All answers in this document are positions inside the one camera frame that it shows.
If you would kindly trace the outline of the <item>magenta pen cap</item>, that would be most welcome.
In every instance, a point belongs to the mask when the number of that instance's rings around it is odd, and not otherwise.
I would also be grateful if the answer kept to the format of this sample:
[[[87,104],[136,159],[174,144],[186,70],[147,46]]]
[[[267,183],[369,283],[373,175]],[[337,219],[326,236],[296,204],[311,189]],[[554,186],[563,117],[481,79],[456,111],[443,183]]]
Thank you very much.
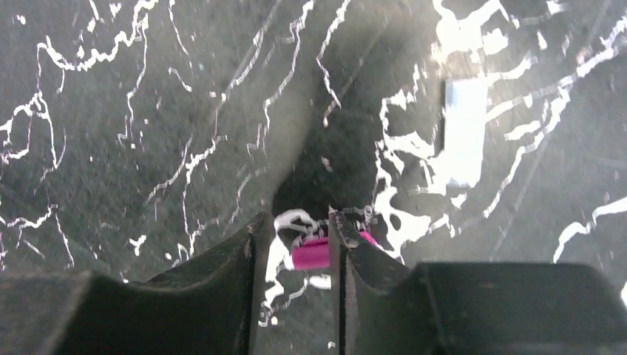
[[[358,230],[357,236],[343,237],[342,242],[349,248],[355,248],[361,243],[370,244],[377,250],[382,247],[366,230]],[[289,271],[306,271],[328,268],[331,263],[329,237],[320,237],[314,240],[306,240],[301,246],[296,247],[284,261],[284,266]]]

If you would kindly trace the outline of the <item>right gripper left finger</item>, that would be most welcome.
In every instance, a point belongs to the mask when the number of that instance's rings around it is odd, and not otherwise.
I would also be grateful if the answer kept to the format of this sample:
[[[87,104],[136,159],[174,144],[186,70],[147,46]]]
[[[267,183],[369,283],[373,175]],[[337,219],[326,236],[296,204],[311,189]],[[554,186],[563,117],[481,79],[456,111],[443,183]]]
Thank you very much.
[[[252,354],[274,239],[257,214],[145,282],[93,271],[1,274],[3,354]]]

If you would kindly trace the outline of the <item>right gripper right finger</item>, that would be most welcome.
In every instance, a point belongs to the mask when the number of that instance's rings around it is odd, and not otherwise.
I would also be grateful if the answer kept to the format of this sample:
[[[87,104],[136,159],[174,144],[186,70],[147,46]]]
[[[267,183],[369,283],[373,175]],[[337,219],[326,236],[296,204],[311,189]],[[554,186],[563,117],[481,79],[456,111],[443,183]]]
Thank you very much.
[[[404,266],[330,214],[336,354],[624,354],[626,306],[595,268]]]

